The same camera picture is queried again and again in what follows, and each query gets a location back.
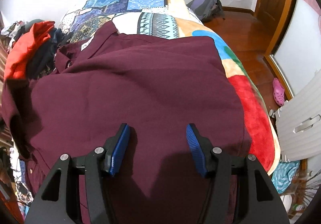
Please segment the maroon shirt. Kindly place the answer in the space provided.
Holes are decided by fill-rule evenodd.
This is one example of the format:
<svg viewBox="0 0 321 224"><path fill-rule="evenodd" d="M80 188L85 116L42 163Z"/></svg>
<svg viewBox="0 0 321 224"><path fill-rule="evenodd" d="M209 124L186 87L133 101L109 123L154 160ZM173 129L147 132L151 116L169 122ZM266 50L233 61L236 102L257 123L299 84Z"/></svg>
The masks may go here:
<svg viewBox="0 0 321 224"><path fill-rule="evenodd" d="M197 222L209 181L196 171L188 124L231 155L251 144L212 38L126 35L110 21L88 46L60 48L52 74L8 79L2 107L32 193L62 154L88 154L127 123L131 138L109 190L120 223Z"/></svg>

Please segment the colourful fleece blanket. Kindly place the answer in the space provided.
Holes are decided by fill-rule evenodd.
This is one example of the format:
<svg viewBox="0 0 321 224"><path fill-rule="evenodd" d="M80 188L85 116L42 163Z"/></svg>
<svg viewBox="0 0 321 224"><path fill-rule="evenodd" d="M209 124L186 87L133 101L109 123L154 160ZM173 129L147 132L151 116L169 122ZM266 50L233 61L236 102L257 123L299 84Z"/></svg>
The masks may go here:
<svg viewBox="0 0 321 224"><path fill-rule="evenodd" d="M244 110L245 126L252 139L250 153L254 154L271 175L276 169L281 149L265 103L257 87L246 73L232 49L213 30L204 26L186 6L184 0L166 0L165 9L178 24L179 37L208 36L214 39L225 76L234 87Z"/></svg>

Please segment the pink croc shoe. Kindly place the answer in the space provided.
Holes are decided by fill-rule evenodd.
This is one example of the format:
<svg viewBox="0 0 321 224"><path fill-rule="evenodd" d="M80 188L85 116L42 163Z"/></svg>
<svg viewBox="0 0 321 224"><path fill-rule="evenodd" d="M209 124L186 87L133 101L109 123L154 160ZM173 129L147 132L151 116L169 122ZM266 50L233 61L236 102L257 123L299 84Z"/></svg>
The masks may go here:
<svg viewBox="0 0 321 224"><path fill-rule="evenodd" d="M274 78L272 84L275 103L279 106L283 106L285 103L285 89L278 78Z"/></svg>

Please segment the white plastic drawer unit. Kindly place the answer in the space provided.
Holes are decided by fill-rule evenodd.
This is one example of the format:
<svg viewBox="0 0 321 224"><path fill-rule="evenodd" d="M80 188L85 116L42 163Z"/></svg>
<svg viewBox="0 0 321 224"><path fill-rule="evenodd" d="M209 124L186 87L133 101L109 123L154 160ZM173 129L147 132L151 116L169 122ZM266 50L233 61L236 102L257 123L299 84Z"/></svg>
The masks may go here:
<svg viewBox="0 0 321 224"><path fill-rule="evenodd" d="M292 162L320 154L320 72L275 112L281 160Z"/></svg>

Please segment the black patterned garment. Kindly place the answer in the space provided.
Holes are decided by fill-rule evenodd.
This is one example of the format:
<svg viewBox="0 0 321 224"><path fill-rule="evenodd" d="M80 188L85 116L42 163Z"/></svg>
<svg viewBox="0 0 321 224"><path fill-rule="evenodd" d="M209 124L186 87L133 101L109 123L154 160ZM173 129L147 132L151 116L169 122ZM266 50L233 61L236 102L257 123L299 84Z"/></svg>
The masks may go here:
<svg viewBox="0 0 321 224"><path fill-rule="evenodd" d="M59 47L68 44L73 32L64 34L61 29L53 28L49 32L50 38L35 52L27 63L28 79L40 79L49 75L56 68L55 56Z"/></svg>

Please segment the red sweater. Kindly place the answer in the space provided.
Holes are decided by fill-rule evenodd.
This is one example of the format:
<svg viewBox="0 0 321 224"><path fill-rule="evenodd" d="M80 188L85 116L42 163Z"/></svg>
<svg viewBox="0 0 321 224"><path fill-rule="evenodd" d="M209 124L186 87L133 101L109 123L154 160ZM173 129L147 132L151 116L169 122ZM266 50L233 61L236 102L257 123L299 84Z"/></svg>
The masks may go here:
<svg viewBox="0 0 321 224"><path fill-rule="evenodd" d="M27 63L39 47L51 38L49 32L54 28L54 24L55 21L34 23L30 30L18 39L7 57L4 81L27 78Z"/></svg>

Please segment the blue patchwork bedspread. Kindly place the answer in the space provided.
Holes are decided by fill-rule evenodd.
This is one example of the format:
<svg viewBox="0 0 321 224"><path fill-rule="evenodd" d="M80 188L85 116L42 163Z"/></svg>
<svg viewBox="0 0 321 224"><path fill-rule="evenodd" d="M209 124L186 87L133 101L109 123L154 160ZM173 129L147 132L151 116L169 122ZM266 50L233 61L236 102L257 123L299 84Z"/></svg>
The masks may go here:
<svg viewBox="0 0 321 224"><path fill-rule="evenodd" d="M92 37L107 21L124 34L179 37L169 0L87 0L81 8L66 13L58 28L72 34L71 42L78 42Z"/></svg>

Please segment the grey backpack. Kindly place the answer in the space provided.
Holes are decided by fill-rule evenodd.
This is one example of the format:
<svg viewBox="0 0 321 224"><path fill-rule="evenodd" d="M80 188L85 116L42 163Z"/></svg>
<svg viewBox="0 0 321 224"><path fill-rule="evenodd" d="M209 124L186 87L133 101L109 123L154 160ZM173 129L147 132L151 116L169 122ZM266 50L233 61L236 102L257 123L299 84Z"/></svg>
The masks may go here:
<svg viewBox="0 0 321 224"><path fill-rule="evenodd" d="M192 0L187 4L197 18L207 23L216 17L225 20L225 13L220 0Z"/></svg>

